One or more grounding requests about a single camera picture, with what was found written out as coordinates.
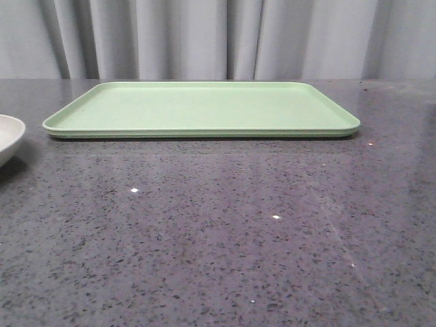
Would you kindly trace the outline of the grey pleated curtain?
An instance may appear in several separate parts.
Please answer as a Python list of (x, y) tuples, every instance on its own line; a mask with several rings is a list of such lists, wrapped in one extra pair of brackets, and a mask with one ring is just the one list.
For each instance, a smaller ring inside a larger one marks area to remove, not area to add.
[(435, 77), (434, 1), (2, 1), (2, 78)]

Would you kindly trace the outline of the white round plate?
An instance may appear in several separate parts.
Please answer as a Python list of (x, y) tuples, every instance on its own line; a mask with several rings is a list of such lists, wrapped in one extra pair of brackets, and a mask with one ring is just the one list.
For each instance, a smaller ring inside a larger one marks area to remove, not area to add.
[(1, 115), (1, 157), (0, 166), (4, 166), (17, 152), (26, 132), (26, 125), (16, 117)]

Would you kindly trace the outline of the light green rectangular tray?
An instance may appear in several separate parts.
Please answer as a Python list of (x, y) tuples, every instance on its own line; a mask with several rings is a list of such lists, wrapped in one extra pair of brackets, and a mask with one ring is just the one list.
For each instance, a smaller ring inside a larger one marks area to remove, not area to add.
[(107, 82), (42, 125), (58, 138), (335, 138), (360, 121), (301, 82)]

